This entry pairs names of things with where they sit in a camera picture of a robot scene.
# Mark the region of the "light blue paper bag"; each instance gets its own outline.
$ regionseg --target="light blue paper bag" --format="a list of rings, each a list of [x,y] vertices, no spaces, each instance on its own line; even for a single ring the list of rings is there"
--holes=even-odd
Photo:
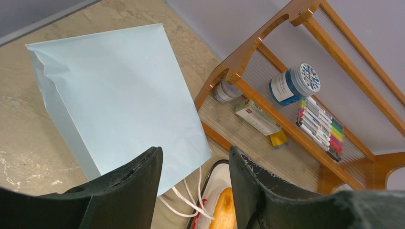
[[[162,24],[27,48],[46,110],[89,180],[161,146],[160,196],[210,158]]]

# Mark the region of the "bread roll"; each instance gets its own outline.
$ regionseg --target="bread roll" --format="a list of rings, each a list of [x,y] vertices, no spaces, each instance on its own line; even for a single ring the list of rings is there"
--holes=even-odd
[[[225,188],[219,195],[213,213],[215,220],[211,221],[210,229],[235,229],[236,214],[232,188]]]

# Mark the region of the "plastic jar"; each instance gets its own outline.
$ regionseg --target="plastic jar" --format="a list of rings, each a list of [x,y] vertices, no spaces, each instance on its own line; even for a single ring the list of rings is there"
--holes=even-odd
[[[302,63],[271,79],[269,89],[273,99],[286,106],[318,92],[320,81],[315,70]]]
[[[231,101],[243,95],[242,91],[234,84],[227,83],[225,79],[226,77],[215,87],[215,98],[221,103]]]

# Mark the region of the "marker set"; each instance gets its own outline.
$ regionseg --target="marker set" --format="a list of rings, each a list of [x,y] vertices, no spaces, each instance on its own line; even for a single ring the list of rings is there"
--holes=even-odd
[[[304,130],[335,161],[341,161],[343,125],[313,98],[301,101],[297,126]]]

